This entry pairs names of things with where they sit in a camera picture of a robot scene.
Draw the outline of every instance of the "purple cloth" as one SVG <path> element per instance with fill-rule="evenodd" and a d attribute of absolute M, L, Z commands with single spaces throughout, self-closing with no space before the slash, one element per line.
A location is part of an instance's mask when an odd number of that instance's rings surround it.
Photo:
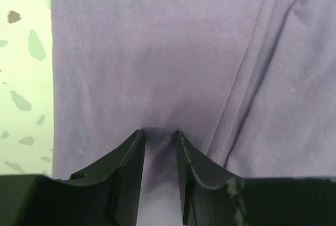
<path fill-rule="evenodd" d="M 134 130 L 138 225 L 182 225 L 171 133 L 241 176 L 336 174 L 334 0 L 51 0 L 54 178 Z"/>

